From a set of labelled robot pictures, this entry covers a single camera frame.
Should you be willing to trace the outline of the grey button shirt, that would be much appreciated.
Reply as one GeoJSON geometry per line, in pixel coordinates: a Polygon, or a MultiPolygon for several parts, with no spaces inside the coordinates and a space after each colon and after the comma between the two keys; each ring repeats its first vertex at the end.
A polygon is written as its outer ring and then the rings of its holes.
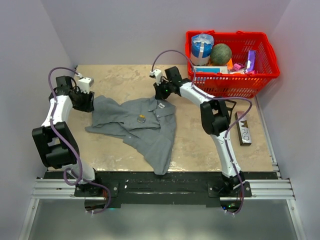
{"type": "Polygon", "coordinates": [[[86,132],[122,139],[143,155],[156,175],[167,173],[177,129],[175,105],[155,97],[119,104],[100,95],[93,106],[91,125],[85,127],[86,132]],[[139,115],[145,116],[144,123],[137,121],[139,115]]]}

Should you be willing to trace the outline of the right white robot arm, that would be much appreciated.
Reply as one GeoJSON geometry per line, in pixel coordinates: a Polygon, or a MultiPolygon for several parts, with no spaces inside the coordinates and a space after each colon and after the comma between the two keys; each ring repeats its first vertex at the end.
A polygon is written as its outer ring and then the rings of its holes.
{"type": "Polygon", "coordinates": [[[199,107],[201,125],[212,138],[221,163],[221,192],[233,197],[238,192],[245,196],[245,178],[236,160],[230,139],[230,115],[225,101],[205,93],[188,78],[182,78],[177,67],[165,70],[166,76],[159,69],[152,69],[149,76],[155,79],[153,84],[155,98],[167,99],[170,94],[177,94],[199,107]]]}

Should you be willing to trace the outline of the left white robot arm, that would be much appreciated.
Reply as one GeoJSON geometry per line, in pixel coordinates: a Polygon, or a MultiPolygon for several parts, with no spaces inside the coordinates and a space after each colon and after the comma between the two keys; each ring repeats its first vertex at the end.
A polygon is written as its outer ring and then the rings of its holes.
{"type": "Polygon", "coordinates": [[[90,113],[94,110],[94,80],[83,77],[58,76],[57,86],[49,96],[50,108],[45,121],[32,130],[32,138],[42,163],[47,168],[63,170],[78,179],[76,188],[84,194],[97,197],[104,184],[94,168],[80,160],[80,150],[67,125],[71,109],[90,113]]]}

